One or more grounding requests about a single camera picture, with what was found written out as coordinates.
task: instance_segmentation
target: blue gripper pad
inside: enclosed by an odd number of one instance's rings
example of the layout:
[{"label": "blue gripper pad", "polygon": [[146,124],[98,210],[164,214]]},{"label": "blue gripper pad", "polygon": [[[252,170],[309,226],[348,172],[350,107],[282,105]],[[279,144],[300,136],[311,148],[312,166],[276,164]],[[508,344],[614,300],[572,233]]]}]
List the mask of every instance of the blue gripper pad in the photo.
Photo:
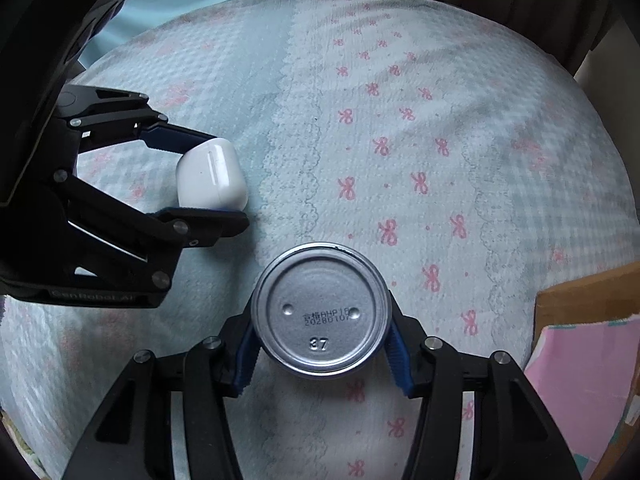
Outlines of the blue gripper pad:
[{"label": "blue gripper pad", "polygon": [[236,376],[233,386],[238,395],[242,394],[242,391],[251,383],[259,353],[260,340],[254,326],[249,323],[236,354]]},{"label": "blue gripper pad", "polygon": [[396,322],[393,320],[391,321],[391,327],[389,327],[389,333],[386,335],[385,352],[386,360],[389,362],[396,385],[405,396],[412,398],[414,380],[411,378],[411,358]]}]

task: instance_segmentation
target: metal can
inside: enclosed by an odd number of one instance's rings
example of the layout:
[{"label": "metal can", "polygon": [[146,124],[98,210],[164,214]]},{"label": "metal can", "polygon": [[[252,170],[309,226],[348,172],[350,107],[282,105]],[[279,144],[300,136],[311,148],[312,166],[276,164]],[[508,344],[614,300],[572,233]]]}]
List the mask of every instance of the metal can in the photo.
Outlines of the metal can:
[{"label": "metal can", "polygon": [[273,359],[301,376],[335,378],[381,347],[391,323],[391,297],[362,254],[338,244],[305,244],[267,266],[251,315]]}]

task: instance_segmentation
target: white label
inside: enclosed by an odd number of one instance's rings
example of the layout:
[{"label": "white label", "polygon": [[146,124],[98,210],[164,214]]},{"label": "white label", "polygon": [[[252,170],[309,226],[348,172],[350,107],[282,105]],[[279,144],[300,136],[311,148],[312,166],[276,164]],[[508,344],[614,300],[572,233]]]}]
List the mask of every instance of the white label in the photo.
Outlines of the white label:
[{"label": "white label", "polygon": [[640,416],[640,396],[634,396],[631,404],[629,405],[629,411],[626,412],[625,424],[633,426]]}]

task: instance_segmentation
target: cardboard box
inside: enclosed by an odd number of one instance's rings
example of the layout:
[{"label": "cardboard box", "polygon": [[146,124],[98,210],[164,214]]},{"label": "cardboard box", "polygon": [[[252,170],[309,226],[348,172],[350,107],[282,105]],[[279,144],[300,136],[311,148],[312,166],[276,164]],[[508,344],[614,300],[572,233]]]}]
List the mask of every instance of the cardboard box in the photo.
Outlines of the cardboard box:
[{"label": "cardboard box", "polygon": [[[640,262],[561,283],[539,292],[533,347],[545,326],[613,321],[633,314],[640,314]],[[636,374],[622,420],[590,480],[602,480],[607,475],[639,428],[640,348]]]}]

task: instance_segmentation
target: embossed number 37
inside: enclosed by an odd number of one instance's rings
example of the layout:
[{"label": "embossed number 37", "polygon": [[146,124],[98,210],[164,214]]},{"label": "embossed number 37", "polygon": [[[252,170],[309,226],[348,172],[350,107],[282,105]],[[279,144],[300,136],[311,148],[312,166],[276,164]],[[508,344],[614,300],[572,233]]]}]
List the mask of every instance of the embossed number 37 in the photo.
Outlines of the embossed number 37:
[{"label": "embossed number 37", "polygon": [[313,352],[324,352],[328,341],[329,340],[325,337],[312,337],[309,340],[309,349]]}]

